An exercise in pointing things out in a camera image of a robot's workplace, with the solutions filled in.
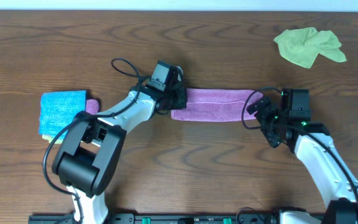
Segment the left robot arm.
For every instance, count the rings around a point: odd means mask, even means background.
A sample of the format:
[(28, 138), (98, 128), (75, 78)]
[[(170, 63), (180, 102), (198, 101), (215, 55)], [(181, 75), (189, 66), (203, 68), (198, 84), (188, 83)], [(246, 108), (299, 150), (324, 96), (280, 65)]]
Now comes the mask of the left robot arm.
[(104, 191), (115, 173), (126, 135), (159, 111), (180, 110), (186, 102), (183, 86), (160, 90), (136, 85), (109, 110), (95, 115), (81, 111), (75, 116), (65, 130), (52, 171), (73, 198), (76, 223), (107, 219)]

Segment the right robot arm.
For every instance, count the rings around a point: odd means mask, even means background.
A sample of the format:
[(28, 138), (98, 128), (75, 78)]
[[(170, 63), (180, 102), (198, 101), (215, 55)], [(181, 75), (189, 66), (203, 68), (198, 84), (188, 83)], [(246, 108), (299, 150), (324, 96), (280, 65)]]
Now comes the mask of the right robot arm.
[(287, 89), (281, 103), (249, 96), (242, 114), (255, 116), (268, 144), (286, 144), (302, 162), (317, 186), (326, 211), (322, 219), (301, 210), (281, 210), (280, 223), (358, 223), (358, 180), (338, 154), (323, 123), (311, 120), (309, 93)]

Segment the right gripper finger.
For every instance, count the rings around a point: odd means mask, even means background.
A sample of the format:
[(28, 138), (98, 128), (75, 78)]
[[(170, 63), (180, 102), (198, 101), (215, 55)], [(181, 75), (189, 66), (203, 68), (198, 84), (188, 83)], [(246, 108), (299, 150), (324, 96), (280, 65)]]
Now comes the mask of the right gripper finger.
[(271, 104), (270, 99), (267, 96), (263, 96), (253, 104), (249, 105), (246, 110), (249, 114), (259, 113), (264, 109), (267, 109)]
[(264, 135), (264, 137), (266, 138), (270, 147), (276, 148), (282, 143), (280, 136), (274, 130), (261, 129), (261, 132)]

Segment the purple microfiber cloth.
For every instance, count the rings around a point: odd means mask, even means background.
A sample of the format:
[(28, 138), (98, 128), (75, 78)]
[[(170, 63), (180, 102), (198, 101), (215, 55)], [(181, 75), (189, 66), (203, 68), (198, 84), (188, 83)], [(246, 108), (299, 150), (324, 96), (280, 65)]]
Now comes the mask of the purple microfiber cloth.
[(220, 90), (188, 88), (186, 108), (171, 110), (171, 118), (178, 121), (236, 122), (254, 119), (254, 115), (243, 111), (263, 97), (252, 90)]

